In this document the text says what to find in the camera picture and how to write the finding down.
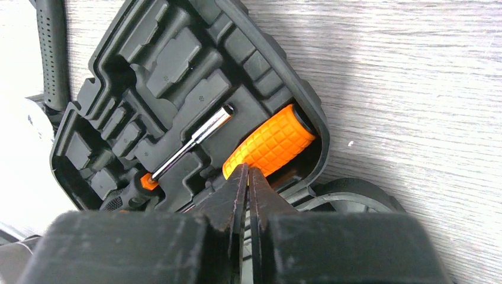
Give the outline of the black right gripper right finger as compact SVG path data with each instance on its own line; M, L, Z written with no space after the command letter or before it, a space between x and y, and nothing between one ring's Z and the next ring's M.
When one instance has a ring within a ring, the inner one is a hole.
M450 283L409 214L300 212L249 170L255 283Z

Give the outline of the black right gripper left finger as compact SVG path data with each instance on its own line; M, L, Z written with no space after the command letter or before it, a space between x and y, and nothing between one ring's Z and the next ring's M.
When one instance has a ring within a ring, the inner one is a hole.
M20 283L239 283L248 166L185 213L69 212L36 245Z

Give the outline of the black plastic tool case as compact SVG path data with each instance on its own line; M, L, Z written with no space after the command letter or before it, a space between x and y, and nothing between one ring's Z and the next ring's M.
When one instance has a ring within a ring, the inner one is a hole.
M239 1L125 1L89 70L50 156L55 179L80 210L101 209L134 175L154 171L224 105L233 109L229 121L160 177L142 209L199 204L223 186L223 164L238 145L293 105L315 140L268 177L273 189L303 211L402 210L364 180L314 184L330 149L321 100Z

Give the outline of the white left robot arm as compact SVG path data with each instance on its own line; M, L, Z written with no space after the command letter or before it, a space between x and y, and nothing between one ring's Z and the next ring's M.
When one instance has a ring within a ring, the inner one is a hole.
M33 244L58 215L49 153L53 131L38 104L27 98L1 103L1 283L17 283Z

